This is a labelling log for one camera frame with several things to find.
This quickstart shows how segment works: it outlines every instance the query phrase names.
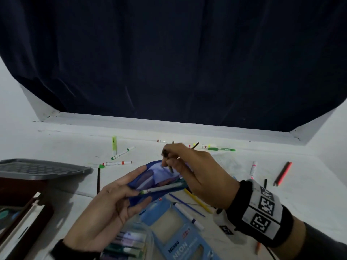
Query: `yellow pencil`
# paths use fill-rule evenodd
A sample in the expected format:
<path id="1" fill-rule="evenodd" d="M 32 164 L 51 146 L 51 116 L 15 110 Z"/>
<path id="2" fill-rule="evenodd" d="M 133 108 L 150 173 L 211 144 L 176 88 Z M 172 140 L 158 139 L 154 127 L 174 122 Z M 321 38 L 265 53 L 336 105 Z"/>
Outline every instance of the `yellow pencil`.
<path id="1" fill-rule="evenodd" d="M 208 213 L 210 213 L 210 214 L 213 213 L 213 212 L 211 212 L 211 210 L 210 210 L 206 205 L 204 205 L 204 204 L 202 203 L 202 201 L 200 201 L 194 194 L 191 194 L 187 189 L 184 189 L 184 191 L 185 191 L 190 197 L 192 197 L 192 199 L 193 199 L 194 201 L 196 201 L 202 208 L 204 208 L 206 212 L 208 212 Z"/>

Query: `black sleeve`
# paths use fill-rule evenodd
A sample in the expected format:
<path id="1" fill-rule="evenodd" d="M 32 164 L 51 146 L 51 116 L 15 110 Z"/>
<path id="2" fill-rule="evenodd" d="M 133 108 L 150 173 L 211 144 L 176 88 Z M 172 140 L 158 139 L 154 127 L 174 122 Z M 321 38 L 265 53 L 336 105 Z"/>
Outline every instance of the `black sleeve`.
<path id="1" fill-rule="evenodd" d="M 307 223 L 305 225 L 305 242 L 295 260 L 347 260 L 347 245 L 333 240 Z"/>
<path id="2" fill-rule="evenodd" d="M 55 260 L 93 260 L 95 258 L 98 259 L 100 256 L 100 253 L 98 252 L 82 252 L 73 250 L 63 243 L 63 239 L 59 240 L 50 254 Z"/>

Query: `hand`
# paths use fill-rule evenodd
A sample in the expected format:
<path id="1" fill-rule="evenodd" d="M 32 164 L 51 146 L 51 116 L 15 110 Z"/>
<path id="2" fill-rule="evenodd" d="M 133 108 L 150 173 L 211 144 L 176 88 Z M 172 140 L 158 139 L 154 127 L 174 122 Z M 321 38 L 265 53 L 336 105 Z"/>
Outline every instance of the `hand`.
<path id="1" fill-rule="evenodd" d="M 129 207 L 127 199 L 139 192 L 130 189 L 126 184 L 146 169 L 145 165 L 141 166 L 106 185 L 71 227 L 63 243 L 74 250 L 102 252 L 117 236 L 125 222 L 151 202 L 151 197 L 148 197 Z"/>
<path id="2" fill-rule="evenodd" d="M 167 144 L 164 149 L 169 155 L 163 158 L 163 166 L 175 168 L 186 180 L 190 190 L 207 204 L 228 209 L 240 183 L 223 170 L 210 153 L 187 148 L 182 143 Z"/>

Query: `black wristband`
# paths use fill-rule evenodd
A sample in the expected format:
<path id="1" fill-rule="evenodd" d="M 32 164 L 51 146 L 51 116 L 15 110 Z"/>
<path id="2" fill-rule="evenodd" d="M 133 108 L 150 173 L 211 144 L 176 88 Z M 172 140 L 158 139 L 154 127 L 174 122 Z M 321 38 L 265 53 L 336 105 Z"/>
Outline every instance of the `black wristband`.
<path id="1" fill-rule="evenodd" d="M 75 260 L 75 259 L 83 259 L 83 260 L 93 260 L 100 256 L 99 252 L 83 252 L 73 250 L 70 247 L 67 247 L 63 243 L 63 239 L 59 240 L 58 243 L 54 246 L 53 250 L 50 252 L 51 256 L 55 260 Z"/>
<path id="2" fill-rule="evenodd" d="M 263 245 L 269 246 L 272 248 L 278 247 L 279 245 L 283 244 L 285 240 L 287 240 L 288 236 L 290 235 L 292 231 L 292 228 L 293 228 L 292 214 L 285 206 L 281 205 L 280 203 L 277 203 L 276 205 L 274 205 L 274 206 L 282 206 L 282 217 L 281 217 L 281 221 L 276 223 L 275 221 L 271 222 L 271 220 L 267 219 L 268 220 L 267 228 L 271 224 L 280 225 L 280 228 L 278 229 L 276 235 L 272 239 L 265 235 L 265 231 L 260 230 L 260 228 L 254 227 L 255 225 L 252 226 L 251 224 L 243 221 L 242 218 L 244 217 L 244 214 L 249 207 L 249 203 L 252 197 L 252 193 L 253 193 L 252 185 L 253 184 L 251 181 L 241 181 L 240 189 L 238 190 L 235 196 L 235 199 L 233 200 L 229 208 L 226 210 L 228 220 L 233 225 L 235 225 L 240 232 L 244 233 L 245 235 L 252 236 L 254 239 L 262 243 Z M 264 219 L 270 218 L 268 215 L 265 215 L 263 212 L 261 212 L 257 208 L 253 208 L 253 209 L 255 209 L 257 211 L 257 214 L 263 217 Z"/>

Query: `blue pencil case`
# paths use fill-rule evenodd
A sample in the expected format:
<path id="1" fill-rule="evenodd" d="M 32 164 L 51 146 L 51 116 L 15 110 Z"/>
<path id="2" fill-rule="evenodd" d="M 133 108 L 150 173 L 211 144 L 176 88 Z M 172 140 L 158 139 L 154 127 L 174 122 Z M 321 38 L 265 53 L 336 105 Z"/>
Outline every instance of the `blue pencil case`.
<path id="1" fill-rule="evenodd" d="M 173 173 L 171 173 L 168 167 L 161 166 L 161 160 L 152 161 L 148 163 L 146 166 L 147 166 L 146 171 L 144 171 L 139 176 L 137 176 L 137 178 L 134 179 L 132 182 L 128 183 L 128 186 L 130 188 L 138 190 L 138 191 L 142 191 L 142 190 L 147 190 L 150 188 L 172 184 L 175 181 L 178 181 L 180 179 L 181 175 L 174 168 L 172 168 Z M 180 191 L 187 187 L 188 185 L 184 181 L 184 184 L 179 187 L 157 191 L 157 192 L 150 192 L 147 194 L 140 194 L 134 197 L 129 197 L 130 206 L 134 206 L 142 202 L 148 196 L 151 196 L 152 201 L 155 201 L 156 199 L 163 197 L 165 194 L 169 192 Z"/>

